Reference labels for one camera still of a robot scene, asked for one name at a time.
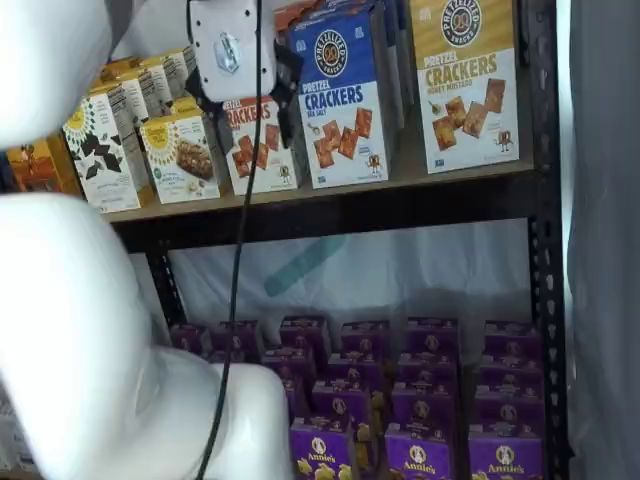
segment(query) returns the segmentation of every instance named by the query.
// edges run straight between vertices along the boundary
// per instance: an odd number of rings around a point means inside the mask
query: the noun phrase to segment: blue cracker box
[[[410,352],[460,354],[458,321],[454,318],[409,317],[406,329]]]
[[[289,443],[296,461],[296,478],[360,480],[353,432],[346,418],[295,418]]]
[[[392,423],[384,436],[391,480],[452,480],[451,433],[437,425]]]
[[[314,188],[389,179],[395,123],[384,30],[384,6],[368,2],[290,32],[304,59],[299,103]]]
[[[330,377],[315,383],[312,396],[319,413],[351,419],[360,472],[374,473],[378,465],[378,439],[373,431],[373,409],[367,387],[358,381]]]
[[[540,334],[531,324],[488,321],[484,328],[484,352],[490,355],[540,359]]]
[[[282,345],[313,349],[318,371],[324,370],[331,354],[331,341],[326,319],[321,315],[289,315],[280,324]]]
[[[327,370],[331,375],[362,382],[367,386],[371,393],[374,431],[383,435],[389,417],[390,386],[384,376],[380,357],[362,352],[333,353]]]
[[[535,425],[479,418],[469,425],[472,480],[543,480],[543,435]]]

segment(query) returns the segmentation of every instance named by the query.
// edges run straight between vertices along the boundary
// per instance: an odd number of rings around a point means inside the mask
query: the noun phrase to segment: annie's logo
[[[507,445],[500,445],[496,449],[496,460],[500,465],[489,465],[489,473],[517,473],[524,474],[521,465],[514,465],[516,454]]]
[[[409,458],[410,462],[404,463],[404,468],[408,470],[415,470],[418,472],[430,473],[431,475],[436,474],[436,469],[431,465],[425,465],[427,462],[427,454],[425,453],[422,447],[418,445],[414,445],[409,449]]]
[[[335,30],[325,30],[316,40],[316,65],[327,77],[337,77],[347,66],[347,44]]]
[[[456,48],[475,40],[482,26],[482,11],[477,0],[449,0],[442,11],[442,33]]]

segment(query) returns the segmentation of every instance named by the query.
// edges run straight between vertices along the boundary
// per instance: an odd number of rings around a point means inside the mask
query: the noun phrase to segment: white snack box
[[[512,0],[411,0],[411,17],[428,172],[517,160]]]
[[[233,147],[227,153],[231,183],[236,195],[244,195],[249,183],[253,152],[252,148],[247,149],[246,146],[253,147],[257,117],[256,99],[228,101],[223,104],[223,108],[233,134]],[[300,187],[309,169],[298,103],[292,102],[289,109],[294,132],[289,148],[284,148],[282,144],[277,103],[271,97],[263,97],[261,110],[260,146],[253,191],[262,193],[295,190]]]
[[[200,109],[149,120],[140,133],[161,203],[221,197],[224,155]]]
[[[63,131],[87,201],[101,213],[140,208],[153,198],[118,83],[92,90]]]

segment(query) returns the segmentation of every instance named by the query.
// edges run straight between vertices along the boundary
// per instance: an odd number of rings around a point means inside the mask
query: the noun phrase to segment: yellow cracker box
[[[517,160],[512,0],[411,0],[429,173]]]
[[[201,111],[149,120],[140,132],[162,203],[220,198],[228,183],[224,155]]]
[[[119,84],[92,90],[64,134],[87,201],[102,213],[140,208],[153,197]]]
[[[10,148],[7,157],[22,192],[82,195],[62,133]]]

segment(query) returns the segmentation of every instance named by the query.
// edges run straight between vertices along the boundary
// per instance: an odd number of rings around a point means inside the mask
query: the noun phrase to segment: cracker box
[[[398,358],[398,381],[457,383],[457,361],[450,355],[404,352]]]
[[[7,158],[22,192],[82,195],[61,132],[19,148],[10,148]]]
[[[229,322],[220,322],[222,335],[217,336],[222,344],[226,345],[226,334],[229,331]],[[260,357],[264,354],[264,341],[260,324],[257,320],[236,320],[233,324],[233,348],[245,353],[248,362],[260,363]]]
[[[450,433],[422,423],[389,425],[384,436],[391,480],[453,480]]]
[[[213,126],[202,112],[155,118],[140,132],[161,203],[221,197],[227,170]]]
[[[304,382],[300,377],[283,378],[282,386],[287,397],[289,421],[296,417],[308,417],[310,414],[307,397],[304,394]]]
[[[373,408],[367,387],[358,381],[332,377],[318,380],[312,397],[318,412],[351,419],[358,467],[363,474],[374,473],[378,465],[378,440],[373,429]]]
[[[526,383],[517,374],[509,375],[507,382],[482,382],[476,385],[473,409],[478,417],[542,425],[544,422],[542,385]]]
[[[434,422],[455,428],[456,393],[451,383],[396,382],[391,403],[398,423]]]
[[[310,348],[281,347],[267,350],[262,355],[262,364],[275,371],[280,378],[299,376],[305,383],[306,391],[313,388],[317,378],[313,350]]]
[[[174,325],[169,331],[171,344],[195,355],[206,356],[213,351],[211,332],[199,325]]]
[[[484,352],[539,359],[542,355],[540,334],[530,324],[489,321],[484,330]]]
[[[140,208],[153,198],[119,84],[92,90],[63,126],[87,201],[101,213]]]
[[[329,357],[327,370],[331,375],[362,382],[367,386],[371,393],[374,431],[377,435],[383,435],[389,417],[390,387],[380,357],[362,352],[333,353]]]
[[[298,98],[314,188],[389,179],[395,123],[384,39],[379,3],[336,9],[290,32],[304,59]]]
[[[133,126],[139,129],[150,118],[160,117],[162,108],[156,95],[151,73],[144,68],[129,69],[118,75],[127,97],[127,109]]]
[[[327,321],[320,315],[286,316],[280,324],[282,345],[296,348],[310,346],[318,371],[324,370],[331,354]]]
[[[165,55],[158,55],[145,58],[140,65],[151,73],[156,95],[162,102],[162,113],[169,115],[173,101],[185,96],[173,59]]]
[[[296,418],[289,429],[298,477],[359,480],[353,431],[345,418]]]
[[[255,98],[224,102],[223,108],[229,118],[233,133],[233,147],[227,153],[227,164],[231,175],[233,191],[244,195],[249,184],[253,141],[258,115]],[[308,170],[304,135],[300,125],[300,111],[297,102],[289,107],[292,118],[293,138],[288,148],[284,147],[278,105],[271,97],[262,97],[260,142],[256,176],[253,183],[255,193],[295,190],[300,187]]]
[[[407,350],[455,355],[460,352],[458,321],[453,318],[409,317]]]
[[[517,160],[512,0],[411,0],[429,173]]]
[[[469,457],[473,480],[542,480],[543,439],[535,426],[472,420]]]

